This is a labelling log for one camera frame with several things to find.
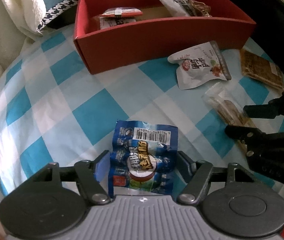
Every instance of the barcode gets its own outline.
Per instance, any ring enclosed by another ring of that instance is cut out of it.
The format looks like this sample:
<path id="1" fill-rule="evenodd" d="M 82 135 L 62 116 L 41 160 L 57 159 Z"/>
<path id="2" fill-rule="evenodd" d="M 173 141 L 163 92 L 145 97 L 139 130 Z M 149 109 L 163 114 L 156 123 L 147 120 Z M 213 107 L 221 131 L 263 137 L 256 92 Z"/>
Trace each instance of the barcode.
<path id="1" fill-rule="evenodd" d="M 133 139 L 160 142 L 166 145 L 170 145 L 171 132 L 134 128 Z"/>

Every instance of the red label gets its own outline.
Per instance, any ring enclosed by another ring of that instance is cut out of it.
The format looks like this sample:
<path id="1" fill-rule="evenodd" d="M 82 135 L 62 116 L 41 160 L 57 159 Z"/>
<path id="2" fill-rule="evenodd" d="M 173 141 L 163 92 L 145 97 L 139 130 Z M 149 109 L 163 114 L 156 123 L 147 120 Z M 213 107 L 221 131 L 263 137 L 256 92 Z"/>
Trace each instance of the red label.
<path id="1" fill-rule="evenodd" d="M 124 187 L 126 184 L 126 178 L 124 176 L 113 176 L 113 185 Z"/>

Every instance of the white snack package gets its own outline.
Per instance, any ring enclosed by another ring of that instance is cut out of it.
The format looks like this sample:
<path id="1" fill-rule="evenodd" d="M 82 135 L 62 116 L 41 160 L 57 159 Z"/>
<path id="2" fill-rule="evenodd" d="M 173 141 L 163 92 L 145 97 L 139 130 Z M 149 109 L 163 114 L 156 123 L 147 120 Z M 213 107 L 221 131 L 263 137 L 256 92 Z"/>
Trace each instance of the white snack package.
<path id="1" fill-rule="evenodd" d="M 197 16 L 191 0 L 160 0 L 173 17 Z"/>
<path id="2" fill-rule="evenodd" d="M 231 80 L 215 41 L 174 53 L 168 57 L 168 62 L 179 64 L 177 78 L 181 90 L 198 87 L 211 79 Z"/>
<path id="3" fill-rule="evenodd" d="M 100 17 L 100 28 L 106 29 L 109 27 L 122 25 L 126 23 L 133 23 L 136 22 L 135 19 L 132 18 L 106 18 L 106 17 Z"/>

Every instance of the red and white snack package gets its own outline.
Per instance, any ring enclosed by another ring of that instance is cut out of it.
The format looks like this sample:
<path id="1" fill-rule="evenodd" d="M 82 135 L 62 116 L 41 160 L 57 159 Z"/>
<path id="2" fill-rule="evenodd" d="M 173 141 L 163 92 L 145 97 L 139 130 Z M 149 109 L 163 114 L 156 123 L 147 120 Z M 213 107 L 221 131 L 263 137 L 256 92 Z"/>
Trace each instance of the red and white snack package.
<path id="1" fill-rule="evenodd" d="M 215 41 L 184 49 L 168 57 L 178 63 L 177 78 L 181 90 L 198 87 L 211 79 L 231 80 L 230 72 Z"/>
<path id="2" fill-rule="evenodd" d="M 101 16 L 103 17 L 134 17 L 137 15 L 142 15 L 143 12 L 137 8 L 133 7 L 118 7 L 107 9 Z"/>
<path id="3" fill-rule="evenodd" d="M 106 29 L 109 27 L 122 25 L 126 23 L 133 23 L 136 22 L 133 18 L 106 18 L 106 17 L 100 17 L 100 29 Z"/>
<path id="4" fill-rule="evenodd" d="M 192 0 L 160 0 L 173 17 L 197 16 Z"/>

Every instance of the blue snack package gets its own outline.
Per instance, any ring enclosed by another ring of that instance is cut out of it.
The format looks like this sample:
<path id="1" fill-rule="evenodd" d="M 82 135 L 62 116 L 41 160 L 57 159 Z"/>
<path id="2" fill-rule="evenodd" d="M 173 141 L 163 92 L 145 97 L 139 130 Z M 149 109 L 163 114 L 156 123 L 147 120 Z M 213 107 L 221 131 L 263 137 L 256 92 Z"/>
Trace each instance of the blue snack package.
<path id="1" fill-rule="evenodd" d="M 127 194 L 170 195 L 178 150 L 178 128 L 142 121 L 117 121 L 110 154 L 109 195 L 114 187 Z"/>

